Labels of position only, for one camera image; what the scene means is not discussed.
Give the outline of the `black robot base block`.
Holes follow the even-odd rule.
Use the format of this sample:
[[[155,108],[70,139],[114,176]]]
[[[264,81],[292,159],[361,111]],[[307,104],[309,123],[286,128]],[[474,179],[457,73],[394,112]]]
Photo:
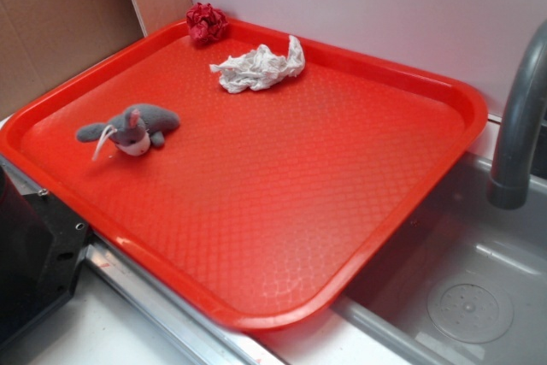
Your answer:
[[[91,229],[52,193],[22,194],[1,171],[1,347],[74,295]]]

